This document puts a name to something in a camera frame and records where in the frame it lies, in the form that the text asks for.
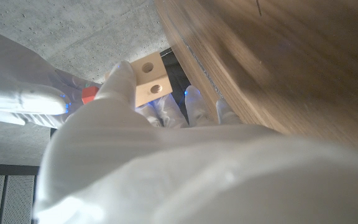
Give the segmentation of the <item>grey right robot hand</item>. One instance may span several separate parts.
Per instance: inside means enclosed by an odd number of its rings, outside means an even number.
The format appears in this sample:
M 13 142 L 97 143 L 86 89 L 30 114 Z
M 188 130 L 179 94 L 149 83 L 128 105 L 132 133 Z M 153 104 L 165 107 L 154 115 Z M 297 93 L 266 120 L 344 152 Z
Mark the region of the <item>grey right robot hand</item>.
M 83 105 L 84 88 L 101 84 L 55 68 L 0 34 L 0 122 L 60 128 Z

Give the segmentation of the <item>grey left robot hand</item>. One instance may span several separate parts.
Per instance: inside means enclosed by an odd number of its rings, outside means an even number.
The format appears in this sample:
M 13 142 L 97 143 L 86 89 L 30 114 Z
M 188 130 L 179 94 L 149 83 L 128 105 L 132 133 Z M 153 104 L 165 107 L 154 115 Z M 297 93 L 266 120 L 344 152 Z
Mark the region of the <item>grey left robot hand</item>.
M 40 223 L 358 223 L 358 150 L 219 124 L 188 87 L 190 126 L 152 126 L 134 108 L 130 63 L 55 132 L 39 170 Z

